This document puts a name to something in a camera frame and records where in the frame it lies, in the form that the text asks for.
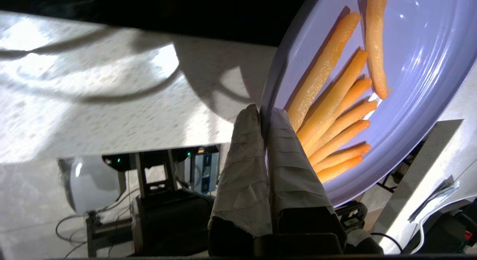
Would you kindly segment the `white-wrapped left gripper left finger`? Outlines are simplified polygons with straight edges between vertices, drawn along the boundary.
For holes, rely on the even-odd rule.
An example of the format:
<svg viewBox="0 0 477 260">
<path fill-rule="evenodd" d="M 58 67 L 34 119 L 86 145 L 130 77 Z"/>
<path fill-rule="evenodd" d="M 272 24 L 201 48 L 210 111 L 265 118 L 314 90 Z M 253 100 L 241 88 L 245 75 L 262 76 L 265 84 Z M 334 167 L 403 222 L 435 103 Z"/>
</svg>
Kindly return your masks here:
<svg viewBox="0 0 477 260">
<path fill-rule="evenodd" d="M 269 178 L 256 105 L 237 114 L 208 223 L 210 231 L 216 222 L 252 237 L 272 233 Z"/>
</svg>

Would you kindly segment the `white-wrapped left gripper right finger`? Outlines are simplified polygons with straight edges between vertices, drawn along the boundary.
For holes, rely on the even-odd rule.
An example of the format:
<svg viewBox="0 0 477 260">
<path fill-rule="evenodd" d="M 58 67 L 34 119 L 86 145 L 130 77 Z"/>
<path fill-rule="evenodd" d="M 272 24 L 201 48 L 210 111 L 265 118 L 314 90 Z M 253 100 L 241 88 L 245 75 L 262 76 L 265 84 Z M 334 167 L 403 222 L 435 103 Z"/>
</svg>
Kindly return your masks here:
<svg viewBox="0 0 477 260">
<path fill-rule="evenodd" d="M 283 109 L 273 109 L 268 132 L 273 228 L 279 234 L 344 234 Z"/>
</svg>

